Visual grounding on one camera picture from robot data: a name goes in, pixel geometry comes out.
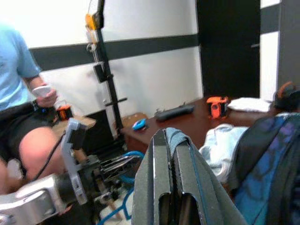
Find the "black door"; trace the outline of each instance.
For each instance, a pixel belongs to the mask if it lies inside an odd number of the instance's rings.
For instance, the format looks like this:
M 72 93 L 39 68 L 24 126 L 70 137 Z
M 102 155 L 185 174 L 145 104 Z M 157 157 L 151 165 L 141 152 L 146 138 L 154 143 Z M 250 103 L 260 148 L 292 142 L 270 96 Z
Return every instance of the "black door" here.
M 259 97 L 260 0 L 197 0 L 204 96 Z

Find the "knee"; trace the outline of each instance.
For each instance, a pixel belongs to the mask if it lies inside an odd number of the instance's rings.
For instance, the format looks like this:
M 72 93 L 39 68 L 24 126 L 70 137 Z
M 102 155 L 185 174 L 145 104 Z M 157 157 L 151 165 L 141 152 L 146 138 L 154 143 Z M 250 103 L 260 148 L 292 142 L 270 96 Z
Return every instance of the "knee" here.
M 56 136 L 49 128 L 38 128 L 26 135 L 20 144 L 20 155 L 22 163 L 27 170 L 27 176 L 32 179 L 45 164 L 50 152 L 57 142 Z M 52 173 L 62 173 L 64 164 L 61 157 L 60 146 L 55 150 L 43 176 Z

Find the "black remote control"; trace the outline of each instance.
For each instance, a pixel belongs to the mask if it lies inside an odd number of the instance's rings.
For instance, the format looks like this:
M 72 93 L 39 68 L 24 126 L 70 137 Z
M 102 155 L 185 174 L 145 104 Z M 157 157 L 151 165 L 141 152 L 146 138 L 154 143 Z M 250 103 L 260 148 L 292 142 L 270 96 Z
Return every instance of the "black remote control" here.
M 194 105 L 181 105 L 170 110 L 157 111 L 154 116 L 156 120 L 162 122 L 179 115 L 192 113 L 194 111 L 194 107 Z

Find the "blue patterned fabric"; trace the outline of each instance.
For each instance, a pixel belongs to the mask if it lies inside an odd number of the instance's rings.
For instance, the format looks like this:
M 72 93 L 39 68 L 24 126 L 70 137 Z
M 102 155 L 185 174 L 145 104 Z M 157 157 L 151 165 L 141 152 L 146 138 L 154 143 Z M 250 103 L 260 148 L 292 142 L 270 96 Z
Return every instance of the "blue patterned fabric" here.
M 300 224 L 300 164 L 292 191 L 291 225 Z
M 235 204 L 249 225 L 265 224 L 272 180 L 295 133 L 295 126 L 283 117 L 261 123 L 265 130 L 274 126 L 282 127 L 235 195 Z

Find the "floor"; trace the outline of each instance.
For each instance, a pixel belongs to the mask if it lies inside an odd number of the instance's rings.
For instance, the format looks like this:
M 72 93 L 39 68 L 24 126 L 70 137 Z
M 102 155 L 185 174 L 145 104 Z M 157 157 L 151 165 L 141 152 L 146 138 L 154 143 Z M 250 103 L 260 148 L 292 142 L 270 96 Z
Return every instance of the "floor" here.
M 125 194 L 123 194 L 121 196 L 120 199 L 115 201 L 115 205 L 116 207 L 119 207 L 122 205 L 123 199 L 125 197 Z M 133 193 L 129 196 L 127 203 L 126 203 L 126 207 L 128 210 L 128 213 L 131 215 L 131 211 L 132 211 L 132 202 L 133 202 Z M 111 209 L 109 207 L 106 207 L 104 210 L 101 211 L 100 215 L 101 218 L 104 218 L 105 216 L 107 216 L 109 213 L 111 213 Z M 105 225 L 131 225 L 131 220 L 126 220 L 125 219 L 125 215 L 124 215 L 124 211 L 122 210 L 120 212 L 123 220 L 118 220 L 115 216 L 112 217 L 111 219 L 109 219 L 107 222 L 105 222 Z

